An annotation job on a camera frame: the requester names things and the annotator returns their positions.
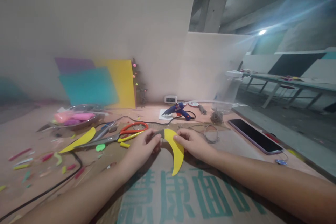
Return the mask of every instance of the blue glue gun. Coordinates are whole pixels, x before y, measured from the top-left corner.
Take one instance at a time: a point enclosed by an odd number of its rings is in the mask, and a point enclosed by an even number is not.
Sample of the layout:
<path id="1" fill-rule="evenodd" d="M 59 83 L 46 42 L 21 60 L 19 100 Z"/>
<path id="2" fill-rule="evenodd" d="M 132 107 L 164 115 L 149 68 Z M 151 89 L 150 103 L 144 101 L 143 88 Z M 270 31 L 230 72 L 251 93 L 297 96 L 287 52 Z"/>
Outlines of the blue glue gun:
<path id="1" fill-rule="evenodd" d="M 162 115 L 176 113 L 177 116 L 179 116 L 181 114 L 185 117 L 186 121 L 190 121 L 191 119 L 190 115 L 187 112 L 185 112 L 183 108 L 184 108 L 183 103 L 176 103 L 174 106 L 167 109 Z"/>

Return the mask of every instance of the orange scissor handle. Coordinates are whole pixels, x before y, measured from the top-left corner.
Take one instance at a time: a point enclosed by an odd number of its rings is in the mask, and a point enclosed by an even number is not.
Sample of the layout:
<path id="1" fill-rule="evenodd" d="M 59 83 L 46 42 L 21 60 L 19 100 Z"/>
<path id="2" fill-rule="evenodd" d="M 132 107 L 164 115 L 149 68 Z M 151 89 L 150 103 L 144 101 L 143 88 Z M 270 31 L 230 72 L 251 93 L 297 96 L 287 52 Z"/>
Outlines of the orange scissor handle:
<path id="1" fill-rule="evenodd" d="M 137 130 L 127 130 L 128 128 L 134 126 L 134 125 L 143 125 L 145 128 L 144 129 L 137 129 Z M 145 131 L 148 129 L 148 124 L 145 122 L 134 122 L 132 124 L 127 125 L 126 127 L 122 128 L 120 131 L 120 135 L 124 135 L 124 134 L 134 134 L 134 133 L 138 133 L 141 131 Z"/>

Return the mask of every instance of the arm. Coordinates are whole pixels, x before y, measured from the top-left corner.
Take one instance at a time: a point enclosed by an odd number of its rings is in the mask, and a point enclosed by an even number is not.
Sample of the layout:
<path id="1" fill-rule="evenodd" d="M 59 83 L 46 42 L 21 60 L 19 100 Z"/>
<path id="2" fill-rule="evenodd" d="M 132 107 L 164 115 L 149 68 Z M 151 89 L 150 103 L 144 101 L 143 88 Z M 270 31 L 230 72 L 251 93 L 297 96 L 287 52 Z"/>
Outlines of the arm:
<path id="1" fill-rule="evenodd" d="M 307 223 L 336 223 L 336 186 L 285 166 L 214 149 L 195 131 L 180 129 L 176 142 L 243 186 Z"/>
<path id="2" fill-rule="evenodd" d="M 16 223 L 89 223 L 118 188 L 148 160 L 151 153 L 159 150 L 161 135 L 150 141 L 154 133 L 153 129 L 146 130 L 135 138 L 120 163 L 32 210 Z"/>

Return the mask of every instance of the red stool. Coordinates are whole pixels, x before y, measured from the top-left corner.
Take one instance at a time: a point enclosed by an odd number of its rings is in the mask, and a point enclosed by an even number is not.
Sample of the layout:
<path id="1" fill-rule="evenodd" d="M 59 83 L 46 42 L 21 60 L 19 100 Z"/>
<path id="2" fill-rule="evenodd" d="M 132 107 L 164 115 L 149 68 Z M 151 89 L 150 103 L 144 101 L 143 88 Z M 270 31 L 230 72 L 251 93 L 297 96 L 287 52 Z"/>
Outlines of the red stool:
<path id="1" fill-rule="evenodd" d="M 287 93 L 289 89 L 292 89 L 293 91 L 291 92 L 288 98 L 290 98 L 295 91 L 295 87 L 292 86 L 280 85 L 280 88 L 283 88 L 283 90 L 280 92 L 280 95 L 278 96 L 280 99 Z"/>

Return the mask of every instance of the table leg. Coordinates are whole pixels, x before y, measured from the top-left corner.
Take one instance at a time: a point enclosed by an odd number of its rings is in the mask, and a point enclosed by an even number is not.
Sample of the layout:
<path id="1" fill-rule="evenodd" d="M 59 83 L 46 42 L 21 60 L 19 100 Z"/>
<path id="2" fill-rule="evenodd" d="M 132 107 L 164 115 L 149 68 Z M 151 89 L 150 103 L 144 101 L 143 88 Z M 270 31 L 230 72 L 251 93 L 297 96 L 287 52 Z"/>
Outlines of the table leg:
<path id="1" fill-rule="evenodd" d="M 253 78 L 250 79 L 250 82 L 247 84 L 245 91 L 247 91 L 247 89 L 249 88 L 249 86 L 250 86 L 252 80 L 253 80 Z"/>
<path id="2" fill-rule="evenodd" d="M 264 90 L 264 88 L 266 87 L 267 83 L 268 83 L 268 81 L 265 82 L 265 84 L 263 85 L 263 87 L 261 88 L 261 90 L 259 91 L 259 93 L 261 93 Z"/>
<path id="3" fill-rule="evenodd" d="M 280 83 L 277 83 L 276 86 L 275 86 L 275 88 L 273 89 L 272 93 L 269 95 L 269 97 L 265 101 L 264 105 L 261 106 L 263 109 L 265 109 L 267 107 L 267 105 L 272 100 L 273 96 L 275 95 L 275 93 L 277 92 L 277 90 L 279 89 L 279 87 L 280 87 Z"/>
<path id="4" fill-rule="evenodd" d="M 287 105 L 285 106 L 285 108 L 286 109 L 288 109 L 290 106 L 291 106 L 291 104 L 292 104 L 292 102 L 299 96 L 299 94 L 302 92 L 302 88 L 300 88 L 296 93 L 295 93 L 295 95 L 289 100 L 289 102 L 287 103 Z"/>
<path id="5" fill-rule="evenodd" d="M 320 97 L 322 93 L 318 93 L 317 96 L 307 105 L 306 109 L 309 109 Z"/>

